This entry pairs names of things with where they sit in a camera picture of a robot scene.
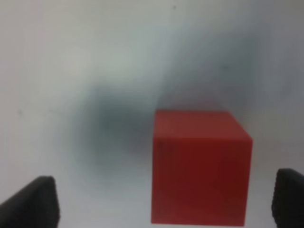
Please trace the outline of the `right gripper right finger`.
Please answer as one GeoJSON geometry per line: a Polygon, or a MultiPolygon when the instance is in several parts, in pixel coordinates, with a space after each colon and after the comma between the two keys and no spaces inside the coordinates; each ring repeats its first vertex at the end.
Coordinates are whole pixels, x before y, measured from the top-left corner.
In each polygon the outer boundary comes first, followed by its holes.
{"type": "Polygon", "coordinates": [[[304,227],[304,176],[293,169],[276,174],[272,216],[278,228],[304,227]]]}

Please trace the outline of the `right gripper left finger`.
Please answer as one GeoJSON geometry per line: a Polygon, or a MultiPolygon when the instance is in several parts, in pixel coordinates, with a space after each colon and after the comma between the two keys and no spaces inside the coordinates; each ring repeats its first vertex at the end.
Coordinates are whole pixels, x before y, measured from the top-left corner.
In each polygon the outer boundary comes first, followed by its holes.
{"type": "Polygon", "coordinates": [[[57,228],[60,207],[56,181],[39,176],[0,204],[2,228],[57,228]]]}

